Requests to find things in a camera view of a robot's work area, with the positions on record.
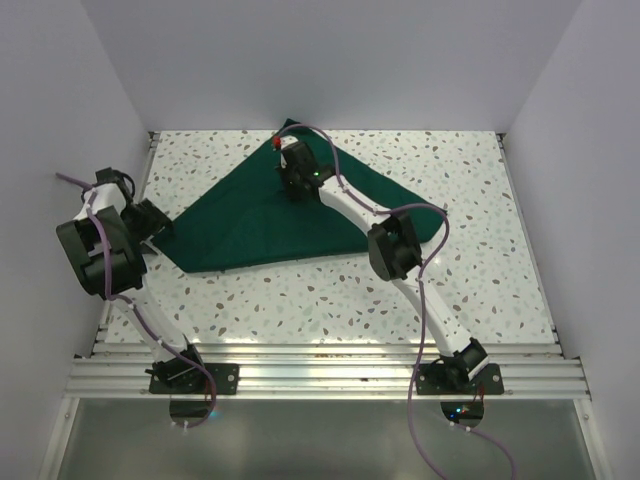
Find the green surgical drape cloth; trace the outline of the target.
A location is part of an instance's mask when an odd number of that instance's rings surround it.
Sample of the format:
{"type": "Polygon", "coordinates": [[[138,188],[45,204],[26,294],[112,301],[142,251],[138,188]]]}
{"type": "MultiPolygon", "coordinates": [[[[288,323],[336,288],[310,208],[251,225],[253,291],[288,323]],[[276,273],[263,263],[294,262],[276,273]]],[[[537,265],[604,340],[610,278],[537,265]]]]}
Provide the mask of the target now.
{"type": "MultiPolygon", "coordinates": [[[[320,164],[338,163],[346,180],[384,208],[412,205],[421,242],[432,240],[442,217],[425,199],[376,172],[307,129],[295,130],[320,164]]],[[[367,238],[343,215],[314,200],[293,201],[283,190],[280,160],[265,141],[182,214],[154,246],[185,273],[208,273],[262,264],[365,253],[367,238]]]]}

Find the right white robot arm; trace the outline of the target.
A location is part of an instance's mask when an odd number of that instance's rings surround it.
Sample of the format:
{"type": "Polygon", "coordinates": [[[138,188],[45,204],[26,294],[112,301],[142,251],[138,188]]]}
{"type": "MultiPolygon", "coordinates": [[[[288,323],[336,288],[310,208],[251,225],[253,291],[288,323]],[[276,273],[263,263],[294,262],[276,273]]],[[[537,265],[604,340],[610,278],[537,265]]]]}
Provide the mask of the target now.
{"type": "Polygon", "coordinates": [[[280,153],[276,170],[286,193],[295,200],[313,199],[336,211],[366,235],[369,263],[383,281],[392,283],[422,317],[435,341],[439,358],[418,373],[435,385],[468,392],[481,380],[489,358],[480,342],[463,327],[435,289],[424,280],[428,260],[422,255],[410,217],[412,209],[426,209],[446,219],[432,205],[414,203],[394,209],[366,197],[349,183],[337,165],[317,163],[307,143],[286,136],[272,143],[280,153]]]}

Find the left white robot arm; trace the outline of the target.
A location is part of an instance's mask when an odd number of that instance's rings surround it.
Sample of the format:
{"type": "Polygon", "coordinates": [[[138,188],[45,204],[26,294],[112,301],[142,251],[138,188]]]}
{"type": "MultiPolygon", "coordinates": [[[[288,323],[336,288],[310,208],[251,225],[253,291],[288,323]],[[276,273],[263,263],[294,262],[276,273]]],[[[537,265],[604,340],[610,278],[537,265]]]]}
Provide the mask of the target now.
{"type": "Polygon", "coordinates": [[[82,207],[56,227],[57,238],[85,292],[112,303],[134,325],[153,356],[153,378],[170,389],[193,393],[209,384],[196,347],[160,309],[146,275],[145,242],[173,227],[151,201],[136,200],[130,175],[113,168],[94,182],[58,173],[81,189],[82,207]]]}

